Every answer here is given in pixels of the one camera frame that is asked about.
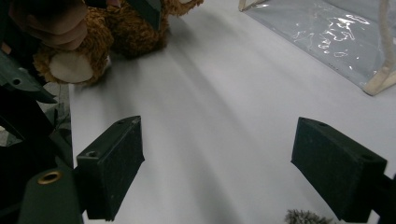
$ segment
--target stuffed animal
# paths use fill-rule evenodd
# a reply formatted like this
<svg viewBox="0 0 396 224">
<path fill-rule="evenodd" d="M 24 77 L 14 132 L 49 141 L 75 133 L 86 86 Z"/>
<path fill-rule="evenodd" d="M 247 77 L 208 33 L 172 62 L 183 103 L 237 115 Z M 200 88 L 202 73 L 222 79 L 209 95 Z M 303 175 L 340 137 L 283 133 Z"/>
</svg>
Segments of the stuffed animal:
<svg viewBox="0 0 396 224">
<path fill-rule="evenodd" d="M 34 55 L 34 65 L 49 82 L 92 84 L 105 72 L 109 52 L 127 58 L 162 49 L 166 46 L 169 15 L 181 16 L 204 0 L 161 0 L 160 29 L 154 29 L 125 0 L 120 7 L 89 7 L 86 17 L 88 34 L 72 51 L 41 45 Z"/>
</svg>

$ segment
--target teddy bear foot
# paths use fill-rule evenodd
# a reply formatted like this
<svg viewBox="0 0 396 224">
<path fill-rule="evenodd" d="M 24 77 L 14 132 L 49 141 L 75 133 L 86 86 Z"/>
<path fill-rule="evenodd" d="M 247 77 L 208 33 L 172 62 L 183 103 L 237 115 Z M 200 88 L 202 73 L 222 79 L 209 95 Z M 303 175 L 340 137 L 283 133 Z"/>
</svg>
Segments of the teddy bear foot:
<svg viewBox="0 0 396 224">
<path fill-rule="evenodd" d="M 52 75 L 66 83 L 79 83 L 92 78 L 90 62 L 84 55 L 76 52 L 56 54 L 49 63 Z"/>
</svg>

